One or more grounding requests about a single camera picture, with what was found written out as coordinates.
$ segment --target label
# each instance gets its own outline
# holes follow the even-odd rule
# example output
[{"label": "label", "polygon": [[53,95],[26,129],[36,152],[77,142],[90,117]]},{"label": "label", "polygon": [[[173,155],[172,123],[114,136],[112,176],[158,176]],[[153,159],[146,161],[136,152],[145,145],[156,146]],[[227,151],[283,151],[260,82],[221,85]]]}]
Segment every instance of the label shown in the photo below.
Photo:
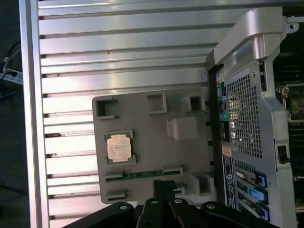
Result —
[{"label": "label", "polygon": [[231,147],[222,145],[222,154],[227,157],[231,157],[232,156]]},{"label": "label", "polygon": [[221,73],[220,75],[219,75],[219,82],[221,83],[221,82],[224,82],[224,74],[223,73]]},{"label": "label", "polygon": [[222,155],[226,206],[236,208],[232,158]]}]

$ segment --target metal frame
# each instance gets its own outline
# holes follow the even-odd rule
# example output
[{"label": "metal frame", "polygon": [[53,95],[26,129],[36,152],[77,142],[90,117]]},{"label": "metal frame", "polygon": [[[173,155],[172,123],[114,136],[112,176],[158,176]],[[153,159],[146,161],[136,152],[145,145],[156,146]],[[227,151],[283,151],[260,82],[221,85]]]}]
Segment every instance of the metal frame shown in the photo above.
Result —
[{"label": "metal frame", "polygon": [[98,182],[88,184],[97,174],[92,97],[206,87],[206,55],[245,12],[301,2],[19,1],[31,226],[44,228],[105,207]]},{"label": "metal frame", "polygon": [[[244,154],[241,149],[233,149],[233,147],[232,158],[252,165],[257,171],[267,175],[270,222],[279,227],[296,227],[296,215],[291,165],[289,162],[281,163],[277,151],[278,146],[286,146],[287,157],[290,158],[287,118],[284,107],[275,95],[273,61],[280,53],[279,45],[287,33],[297,31],[298,25],[290,24],[294,21],[296,19],[289,20],[283,16],[281,7],[254,9],[244,15],[207,57],[208,69],[214,66],[218,68],[216,65],[222,64],[223,68],[217,72],[217,75],[224,73],[225,86],[248,75],[250,88],[256,88],[263,158],[259,155],[254,157],[253,154]],[[263,74],[260,74],[259,61],[264,63]],[[267,85],[265,91],[261,86],[262,76],[265,77]],[[236,166],[233,169],[247,172]],[[256,202],[247,194],[242,194]],[[244,203],[239,203],[256,214]]]}]

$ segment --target blue latch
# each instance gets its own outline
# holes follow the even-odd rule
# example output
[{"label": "blue latch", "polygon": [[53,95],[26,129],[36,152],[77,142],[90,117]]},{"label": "blue latch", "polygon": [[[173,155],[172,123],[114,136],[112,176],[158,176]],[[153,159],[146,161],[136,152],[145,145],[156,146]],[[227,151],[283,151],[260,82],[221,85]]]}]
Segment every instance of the blue latch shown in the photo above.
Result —
[{"label": "blue latch", "polygon": [[250,196],[252,196],[253,198],[255,198],[258,201],[264,201],[265,200],[264,194],[261,193],[259,190],[255,189],[255,188],[249,188],[248,192],[249,192]]}]

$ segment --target cable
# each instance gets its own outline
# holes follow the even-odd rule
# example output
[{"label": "cable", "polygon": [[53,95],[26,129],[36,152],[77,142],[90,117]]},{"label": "cable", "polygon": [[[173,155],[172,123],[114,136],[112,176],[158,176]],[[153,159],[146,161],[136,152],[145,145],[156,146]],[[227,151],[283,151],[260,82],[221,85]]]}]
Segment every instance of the cable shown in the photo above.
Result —
[{"label": "cable", "polygon": [[18,196],[14,197],[14,198],[11,198],[11,199],[4,199],[4,200],[0,199],[0,202],[13,201],[13,200],[17,200],[17,199],[20,199],[23,196],[27,196],[28,195],[27,192],[25,192],[23,190],[20,190],[20,189],[16,189],[16,188],[10,187],[10,186],[0,185],[0,188],[6,189],[6,190],[10,190],[10,191],[13,191],[15,193],[19,193]]},{"label": "cable", "polygon": [[19,48],[11,57],[9,57],[6,61],[5,61],[5,64],[3,66],[3,72],[6,72],[7,70],[7,66],[9,64],[9,62],[21,51],[21,48]]},{"label": "cable", "polygon": [[14,50],[14,48],[15,48],[18,44],[20,44],[20,43],[21,43],[21,40],[18,40],[18,41],[9,49],[9,51],[8,51],[8,53],[7,53],[7,55],[6,55],[6,57],[10,57],[10,55],[11,55],[12,51]]},{"label": "cable", "polygon": [[15,49],[15,47],[17,47],[17,45],[19,45],[21,43],[21,40],[17,41],[8,51],[8,53],[6,54],[5,58],[3,59],[3,61],[1,61],[0,63],[0,70],[3,72],[4,69],[4,65],[6,65],[8,59],[10,58],[13,50]]},{"label": "cable", "polygon": [[22,195],[27,195],[27,193],[25,191],[22,191],[20,189],[16,189],[16,188],[13,188],[13,187],[10,187],[10,186],[0,185],[0,188],[10,190],[10,191],[13,191],[13,192],[16,192],[16,193],[20,193]]},{"label": "cable", "polygon": [[18,200],[20,198],[22,198],[24,195],[19,195],[19,196],[16,196],[14,198],[11,198],[11,199],[4,199],[4,200],[1,200],[0,199],[0,202],[9,202],[9,201],[13,201],[13,200]]},{"label": "cable", "polygon": [[8,75],[10,72],[5,72],[3,75],[2,75],[2,78],[1,78],[1,81],[4,79],[5,75]]}]

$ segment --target screw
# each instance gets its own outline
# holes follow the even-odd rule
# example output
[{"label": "screw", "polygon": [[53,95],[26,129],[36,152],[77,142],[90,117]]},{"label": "screw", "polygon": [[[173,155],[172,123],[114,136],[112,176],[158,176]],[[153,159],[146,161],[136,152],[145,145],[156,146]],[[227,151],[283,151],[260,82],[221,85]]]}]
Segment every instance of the screw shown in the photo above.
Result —
[{"label": "screw", "polygon": [[120,210],[126,210],[128,207],[126,206],[126,205],[121,205],[120,207],[119,207],[119,209]]},{"label": "screw", "polygon": [[209,208],[209,209],[215,209],[215,205],[214,204],[208,204],[207,208]]},{"label": "screw", "polygon": [[174,203],[181,203],[182,201],[181,201],[181,199],[176,199],[175,201],[174,201]]}]

